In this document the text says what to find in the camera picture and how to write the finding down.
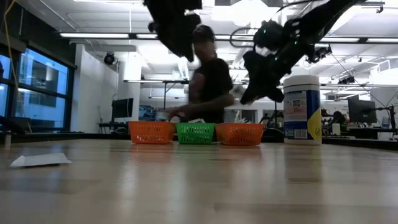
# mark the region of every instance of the glass window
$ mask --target glass window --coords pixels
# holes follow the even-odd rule
[[[18,89],[15,116],[31,119],[33,127],[63,128],[65,99]]]
[[[6,57],[6,56],[3,56],[3,55],[0,55],[0,63],[1,63],[0,70],[3,69],[2,77],[3,78],[9,78],[10,77],[10,63],[11,63],[10,58]]]
[[[0,84],[0,116],[4,116],[6,114],[7,92],[8,86]]]
[[[60,94],[67,92],[68,68],[27,49],[21,56],[19,82]]]

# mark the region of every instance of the mesh basket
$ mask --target mesh basket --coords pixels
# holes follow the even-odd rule
[[[177,135],[180,144],[211,144],[215,124],[178,123]]]
[[[228,146],[257,146],[261,143],[263,124],[217,124],[217,140]]]
[[[130,121],[131,141],[136,144],[168,144],[173,141],[174,124],[161,121]]]

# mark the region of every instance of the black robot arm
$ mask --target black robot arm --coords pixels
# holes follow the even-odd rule
[[[338,18],[350,7],[366,0],[330,0],[316,7],[300,19],[287,21],[282,27],[274,21],[263,22],[254,35],[254,44],[275,52],[266,57],[252,51],[244,56],[244,66],[249,72],[249,86],[241,103],[268,96],[282,102],[284,95],[277,86],[280,79],[292,73],[292,67],[304,56],[316,63],[320,57],[315,43],[320,41],[333,27]]]

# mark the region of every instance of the black t-shirt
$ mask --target black t-shirt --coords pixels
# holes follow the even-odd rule
[[[220,58],[214,58],[203,63],[195,73],[205,76],[205,84],[199,97],[199,101],[202,103],[214,100],[233,88],[228,64]],[[198,118],[203,118],[206,123],[222,123],[224,121],[224,109],[192,114],[190,119]]]

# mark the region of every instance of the table surface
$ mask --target table surface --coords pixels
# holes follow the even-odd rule
[[[64,152],[70,165],[11,169]],[[398,154],[344,146],[132,145],[0,149],[0,223],[397,223]]]

